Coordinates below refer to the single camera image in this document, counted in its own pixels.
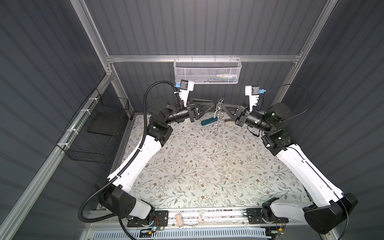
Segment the silver metal carabiner key holder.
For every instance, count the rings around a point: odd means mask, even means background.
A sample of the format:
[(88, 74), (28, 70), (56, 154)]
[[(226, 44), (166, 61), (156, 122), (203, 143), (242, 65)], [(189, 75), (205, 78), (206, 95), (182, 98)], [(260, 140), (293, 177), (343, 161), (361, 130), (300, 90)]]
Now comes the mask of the silver metal carabiner key holder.
[(218, 103), (216, 104), (216, 110), (215, 110), (215, 114), (214, 114), (214, 118), (217, 119), (217, 122), (216, 122), (216, 127), (215, 127), (215, 130), (214, 130), (214, 135), (215, 136), (218, 136), (219, 134), (219, 128), (221, 126), (221, 119), (223, 117), (223, 114), (222, 114), (222, 105), (223, 105), (223, 101), (224, 101), (224, 98), (221, 98)]

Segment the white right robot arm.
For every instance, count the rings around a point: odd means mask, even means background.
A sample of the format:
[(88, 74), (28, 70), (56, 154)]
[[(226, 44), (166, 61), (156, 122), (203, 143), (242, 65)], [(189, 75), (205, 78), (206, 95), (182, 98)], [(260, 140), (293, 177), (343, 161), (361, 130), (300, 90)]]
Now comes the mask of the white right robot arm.
[(236, 125), (260, 130), (264, 146), (289, 168), (310, 198), (307, 202), (270, 198), (262, 204), (260, 213), (266, 223), (296, 220), (325, 235), (349, 220), (358, 203), (357, 198), (351, 193), (343, 193), (329, 181), (284, 130), (292, 119), (291, 109), (286, 104), (277, 103), (263, 113), (247, 105), (222, 104), (222, 109)]

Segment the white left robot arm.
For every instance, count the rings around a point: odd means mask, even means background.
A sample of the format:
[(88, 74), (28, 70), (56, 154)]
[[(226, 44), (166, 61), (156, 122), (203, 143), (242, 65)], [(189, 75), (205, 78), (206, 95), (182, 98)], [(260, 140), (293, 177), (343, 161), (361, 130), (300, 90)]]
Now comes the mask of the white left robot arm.
[(112, 216), (121, 219), (136, 217), (149, 223), (154, 218), (155, 208), (130, 195), (136, 178), (149, 160), (165, 145), (173, 128), (171, 123), (191, 122), (200, 119), (214, 107), (211, 100), (191, 99), (186, 104), (172, 106), (163, 97), (157, 97), (149, 103), (148, 113), (151, 115), (145, 124), (146, 132), (142, 141), (131, 155), (111, 173), (107, 181), (99, 183), (101, 190), (97, 194), (99, 203), (111, 211)]

